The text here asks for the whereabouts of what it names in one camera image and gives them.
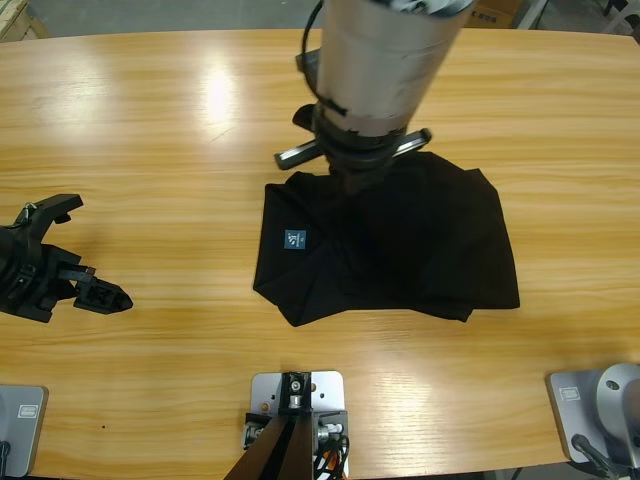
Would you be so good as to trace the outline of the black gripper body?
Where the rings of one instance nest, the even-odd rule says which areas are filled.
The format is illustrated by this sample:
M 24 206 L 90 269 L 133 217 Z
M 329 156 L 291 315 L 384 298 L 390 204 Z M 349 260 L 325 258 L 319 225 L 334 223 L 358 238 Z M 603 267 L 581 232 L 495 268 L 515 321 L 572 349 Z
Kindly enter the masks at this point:
M 80 309 L 93 311 L 96 303 L 94 270 L 81 257 L 54 245 L 35 242 L 31 251 L 24 229 L 1 229 L 1 311 L 47 323 L 54 307 L 73 299 Z
M 356 130 L 342 130 L 332 123 L 314 122 L 311 132 L 313 140 L 274 154 L 280 170 L 325 156 L 336 170 L 372 171 L 385 168 L 395 158 L 417 151 L 432 140 L 427 128 L 408 132 L 403 127 L 369 136 Z

